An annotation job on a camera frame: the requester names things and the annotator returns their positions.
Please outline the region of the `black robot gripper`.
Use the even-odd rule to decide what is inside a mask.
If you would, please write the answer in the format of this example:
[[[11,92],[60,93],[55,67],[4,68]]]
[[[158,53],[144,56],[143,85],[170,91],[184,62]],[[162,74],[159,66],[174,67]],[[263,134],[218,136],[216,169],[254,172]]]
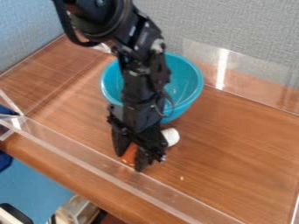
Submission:
[[[107,109],[115,153],[122,157],[130,144],[136,143],[135,170],[142,172],[166,156],[168,144],[160,129],[164,98],[155,95],[144,101],[126,101],[123,105],[111,103]]]

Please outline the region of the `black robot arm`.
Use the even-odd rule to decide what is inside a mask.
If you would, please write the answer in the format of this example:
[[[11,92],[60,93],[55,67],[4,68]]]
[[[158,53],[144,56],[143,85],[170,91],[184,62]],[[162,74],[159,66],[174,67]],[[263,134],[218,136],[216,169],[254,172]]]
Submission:
[[[134,0],[52,0],[70,41],[83,47],[112,44],[123,77],[122,103],[108,106],[107,122],[122,157],[136,145],[134,167],[142,171],[166,160],[170,146],[162,132],[164,105],[174,102],[166,91],[171,69],[166,43],[154,20]]]

